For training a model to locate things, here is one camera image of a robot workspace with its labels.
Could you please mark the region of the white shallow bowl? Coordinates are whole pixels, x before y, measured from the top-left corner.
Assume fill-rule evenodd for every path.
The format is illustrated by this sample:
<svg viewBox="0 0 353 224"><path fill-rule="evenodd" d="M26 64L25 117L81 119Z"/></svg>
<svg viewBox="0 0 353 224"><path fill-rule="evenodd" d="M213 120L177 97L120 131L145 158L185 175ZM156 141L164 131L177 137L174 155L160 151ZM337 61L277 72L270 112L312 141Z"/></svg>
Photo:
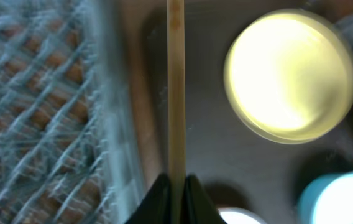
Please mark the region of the white shallow bowl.
<svg viewBox="0 0 353 224"><path fill-rule="evenodd" d="M218 213L227 224L267 224L253 212L237 207L219 208Z"/></svg>

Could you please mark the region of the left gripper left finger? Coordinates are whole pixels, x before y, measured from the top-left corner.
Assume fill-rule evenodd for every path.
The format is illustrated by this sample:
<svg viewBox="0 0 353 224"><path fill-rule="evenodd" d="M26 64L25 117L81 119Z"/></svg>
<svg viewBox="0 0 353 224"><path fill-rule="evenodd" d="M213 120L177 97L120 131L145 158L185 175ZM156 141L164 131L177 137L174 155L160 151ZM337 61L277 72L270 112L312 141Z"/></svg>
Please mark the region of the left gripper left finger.
<svg viewBox="0 0 353 224"><path fill-rule="evenodd" d="M170 179L160 174L126 224L169 224L170 205Z"/></svg>

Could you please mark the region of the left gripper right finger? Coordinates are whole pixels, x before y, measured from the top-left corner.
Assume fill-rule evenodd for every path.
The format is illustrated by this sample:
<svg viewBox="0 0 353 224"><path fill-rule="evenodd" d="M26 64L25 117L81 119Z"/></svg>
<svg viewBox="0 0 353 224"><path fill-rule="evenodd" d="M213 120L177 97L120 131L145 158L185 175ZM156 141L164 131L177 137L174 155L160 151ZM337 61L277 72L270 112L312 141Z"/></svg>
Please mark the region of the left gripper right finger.
<svg viewBox="0 0 353 224"><path fill-rule="evenodd" d="M185 179L181 223L226 224L195 175Z"/></svg>

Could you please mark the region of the light blue bowl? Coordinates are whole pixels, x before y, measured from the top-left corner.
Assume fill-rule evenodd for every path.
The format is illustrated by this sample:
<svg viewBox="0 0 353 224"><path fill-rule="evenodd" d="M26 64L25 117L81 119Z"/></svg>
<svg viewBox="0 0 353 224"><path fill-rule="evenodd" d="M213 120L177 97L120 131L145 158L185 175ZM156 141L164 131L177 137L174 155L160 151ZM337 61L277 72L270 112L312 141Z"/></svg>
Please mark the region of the light blue bowl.
<svg viewBox="0 0 353 224"><path fill-rule="evenodd" d="M353 224L353 172L312 181L300 195L297 214L305 224Z"/></svg>

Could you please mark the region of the wooden chopstick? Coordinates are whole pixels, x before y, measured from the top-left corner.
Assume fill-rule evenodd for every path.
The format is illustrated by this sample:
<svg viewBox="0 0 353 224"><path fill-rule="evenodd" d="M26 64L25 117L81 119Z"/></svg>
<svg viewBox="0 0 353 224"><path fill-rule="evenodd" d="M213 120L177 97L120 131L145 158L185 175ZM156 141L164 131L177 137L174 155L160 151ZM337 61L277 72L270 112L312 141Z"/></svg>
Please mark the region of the wooden chopstick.
<svg viewBox="0 0 353 224"><path fill-rule="evenodd" d="M181 222L186 175L185 2L167 1L168 173L170 223Z"/></svg>

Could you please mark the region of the yellow round plate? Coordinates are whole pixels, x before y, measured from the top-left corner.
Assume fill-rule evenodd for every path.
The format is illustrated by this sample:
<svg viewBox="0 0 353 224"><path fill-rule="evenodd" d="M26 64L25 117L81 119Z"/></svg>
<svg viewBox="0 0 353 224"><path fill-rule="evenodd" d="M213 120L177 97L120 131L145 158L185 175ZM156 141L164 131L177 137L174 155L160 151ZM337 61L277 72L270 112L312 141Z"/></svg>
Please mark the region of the yellow round plate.
<svg viewBox="0 0 353 224"><path fill-rule="evenodd" d="M334 129L353 105L353 55L325 18L300 9L270 12L231 44L227 99L253 132L303 144Z"/></svg>

